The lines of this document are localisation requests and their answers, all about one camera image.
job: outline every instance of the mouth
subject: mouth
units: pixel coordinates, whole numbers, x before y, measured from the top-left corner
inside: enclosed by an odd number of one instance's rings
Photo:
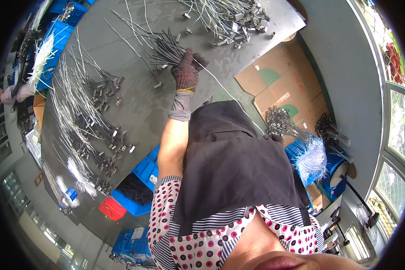
[[[254,270],[292,270],[303,264],[303,261],[297,260],[296,258],[276,256],[260,263]]]

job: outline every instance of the worker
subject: worker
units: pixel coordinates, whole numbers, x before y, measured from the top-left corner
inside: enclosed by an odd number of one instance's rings
[[[29,86],[28,84],[23,84],[19,87],[11,85],[6,88],[5,92],[0,88],[0,102],[9,106],[20,103],[32,95],[35,95],[34,86]]]
[[[208,62],[187,49],[157,158],[148,229],[159,269],[362,269],[318,254],[324,237],[283,145],[263,137],[236,101],[191,115]]]

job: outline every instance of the worktable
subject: worktable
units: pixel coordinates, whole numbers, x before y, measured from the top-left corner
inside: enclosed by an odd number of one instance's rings
[[[209,41],[214,39],[213,33],[207,33],[204,28],[200,28],[201,23],[199,21],[192,25],[197,18],[196,14],[191,12],[191,19],[183,18],[181,13],[187,12],[189,7],[180,2],[146,0],[146,14],[153,32],[167,31],[168,27],[174,36],[180,32],[179,46],[183,48],[192,47],[194,52],[201,53],[210,61],[207,69],[216,76],[221,84],[225,84],[261,55],[305,26],[303,20],[285,0],[262,0],[261,3],[271,17],[269,32],[275,31],[275,37],[271,39],[269,33],[251,34],[250,42],[253,45],[242,46],[240,50],[234,49],[233,44],[219,47],[213,47],[209,44]],[[144,1],[128,1],[128,4],[132,4],[129,6],[132,19],[148,30],[144,16]],[[107,112],[102,112],[106,120],[112,125],[121,126],[121,130],[127,131],[127,145],[133,143],[136,146],[132,154],[129,151],[124,151],[121,153],[122,158],[115,162],[117,173],[110,178],[110,184],[113,185],[114,189],[160,143],[162,131],[167,121],[167,112],[170,110],[174,99],[175,81],[171,76],[170,67],[168,67],[157,77],[157,80],[163,83],[162,87],[153,88],[157,82],[146,65],[130,46],[111,29],[104,18],[125,38],[133,36],[132,29],[109,9],[129,18],[124,0],[97,0],[81,19],[67,44],[78,46],[76,41],[76,32],[78,31],[81,45],[103,70],[117,77],[125,77],[122,87],[117,93],[123,102],[120,106],[111,102],[110,109]],[[192,35],[185,34],[184,29],[186,27],[192,29]],[[148,55],[135,37],[127,38],[127,41],[147,63],[150,63]],[[71,57],[66,57],[66,59],[68,65],[73,64]],[[102,81],[88,64],[86,64],[86,71],[95,81]],[[219,89],[222,88],[218,82],[207,71],[201,71],[192,110],[202,105]],[[52,171],[56,175],[62,175],[66,184],[70,186],[75,179],[57,161],[57,153],[53,147],[54,145],[60,151],[58,143],[54,139],[54,135],[57,136],[58,132],[56,125],[51,98],[47,97],[42,127],[42,156]],[[108,157],[112,156],[104,142],[92,140],[92,144],[99,152],[105,151]],[[93,165],[93,171],[97,173],[94,162],[89,163],[89,165]],[[45,181],[45,186],[53,200],[56,201],[47,181]],[[92,210],[99,207],[105,200],[105,196],[100,193],[94,201],[87,194],[81,194],[78,198],[81,205],[74,210],[75,216],[69,215],[69,218],[76,224],[84,222],[88,218],[87,215],[94,212]]]

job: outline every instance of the red speckled glove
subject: red speckled glove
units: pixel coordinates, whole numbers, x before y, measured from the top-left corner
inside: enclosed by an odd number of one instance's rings
[[[192,55],[192,49],[188,48],[181,63],[171,68],[171,74],[176,80],[176,94],[171,111],[168,112],[169,118],[189,121],[190,104],[198,84],[198,72],[203,69],[199,63],[204,67],[209,64],[200,54]]]

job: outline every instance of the red plastic crate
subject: red plastic crate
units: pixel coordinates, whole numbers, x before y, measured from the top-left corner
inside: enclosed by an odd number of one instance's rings
[[[112,198],[107,198],[99,210],[112,220],[118,220],[126,213],[126,209]]]

